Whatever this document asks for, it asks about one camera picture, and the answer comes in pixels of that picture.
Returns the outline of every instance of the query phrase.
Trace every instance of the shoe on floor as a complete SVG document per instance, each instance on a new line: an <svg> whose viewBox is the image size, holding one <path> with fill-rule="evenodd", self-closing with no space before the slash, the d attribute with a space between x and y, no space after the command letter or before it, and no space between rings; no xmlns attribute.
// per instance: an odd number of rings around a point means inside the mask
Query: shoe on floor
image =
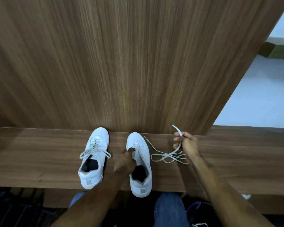
<svg viewBox="0 0 284 227"><path fill-rule="evenodd" d="M85 151L80 155L83 160L78 172L85 189L91 189L102 181L105 158L111 157L107 152L108 144L108 132L103 127L95 129L89 137Z"/></svg>
<svg viewBox="0 0 284 227"><path fill-rule="evenodd" d="M130 188L133 195L138 198L144 198L150 194L152 187L151 162L148 146L144 138L139 133L134 132L131 133L127 138L126 150L131 147L136 149L133 152L133 159L136 160L137 167L135 168L134 172L129 175ZM136 175L145 175L145 177L143 177L144 180L142 179L143 181L141 179L137 179L139 176L133 177L135 171L138 171Z"/></svg>

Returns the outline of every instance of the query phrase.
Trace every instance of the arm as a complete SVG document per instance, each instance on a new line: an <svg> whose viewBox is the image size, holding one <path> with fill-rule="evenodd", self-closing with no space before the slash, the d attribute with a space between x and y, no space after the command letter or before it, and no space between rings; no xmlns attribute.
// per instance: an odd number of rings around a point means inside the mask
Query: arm
<svg viewBox="0 0 284 227"><path fill-rule="evenodd" d="M52 227L99 227L126 179L136 167L130 148L114 165L114 172L73 204Z"/></svg>
<svg viewBox="0 0 284 227"><path fill-rule="evenodd" d="M178 132L175 135L175 141L182 141L188 162L197 173L223 226L273 226L200 155L196 137L187 132L182 132L183 137Z"/></svg>

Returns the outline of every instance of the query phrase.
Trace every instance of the person's right hand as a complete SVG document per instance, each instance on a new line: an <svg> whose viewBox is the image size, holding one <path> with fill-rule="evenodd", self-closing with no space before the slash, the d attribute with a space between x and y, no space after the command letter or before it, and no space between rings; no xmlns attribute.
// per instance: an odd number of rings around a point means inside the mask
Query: person's right hand
<svg viewBox="0 0 284 227"><path fill-rule="evenodd" d="M179 132L175 132L176 137L174 138L174 141L177 143L174 144L174 149L177 149L179 142L182 142L184 153L187 155L187 157L189 157L190 160L193 160L195 156L199 155L198 139L185 131L182 131L182 135L183 136L180 136Z"/></svg>

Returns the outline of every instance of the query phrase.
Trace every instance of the hand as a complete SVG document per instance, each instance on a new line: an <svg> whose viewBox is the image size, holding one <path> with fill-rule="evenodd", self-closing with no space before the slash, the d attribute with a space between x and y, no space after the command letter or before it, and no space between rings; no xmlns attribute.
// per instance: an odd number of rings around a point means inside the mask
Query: hand
<svg viewBox="0 0 284 227"><path fill-rule="evenodd" d="M134 171L137 163L132 157L133 151L135 151L134 148L129 148L119 156L119 158L115 161L114 171L118 169L125 169L128 174L131 174Z"/></svg>
<svg viewBox="0 0 284 227"><path fill-rule="evenodd" d="M180 136L179 132L175 132L176 137L174 138L174 141L176 141L177 143L174 144L174 149L177 149L179 142L182 142L184 153L190 160L192 160L195 156L199 155L198 139L185 131L182 132L182 135L183 136Z"/></svg>

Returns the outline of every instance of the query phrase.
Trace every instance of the wood grain surface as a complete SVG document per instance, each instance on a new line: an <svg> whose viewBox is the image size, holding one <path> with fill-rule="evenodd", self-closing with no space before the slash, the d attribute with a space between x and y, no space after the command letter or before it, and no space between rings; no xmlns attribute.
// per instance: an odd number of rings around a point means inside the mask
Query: wood grain surface
<svg viewBox="0 0 284 227"><path fill-rule="evenodd" d="M0 186L82 189L78 169L91 131L0 127ZM110 132L104 177L126 148L129 133ZM160 151L172 151L173 135L145 134ZM213 126L199 138L206 160L238 192L284 195L284 129ZM154 150L149 145L150 154ZM202 194L187 166L151 161L153 190ZM130 190L129 179L122 190Z"/></svg>
<svg viewBox="0 0 284 227"><path fill-rule="evenodd" d="M43 207L68 208L73 197L80 189L45 189ZM263 214L284 215L284 196L281 195L252 195L248 200L259 212Z"/></svg>
<svg viewBox="0 0 284 227"><path fill-rule="evenodd" d="M0 0L0 126L206 134L284 0Z"/></svg>

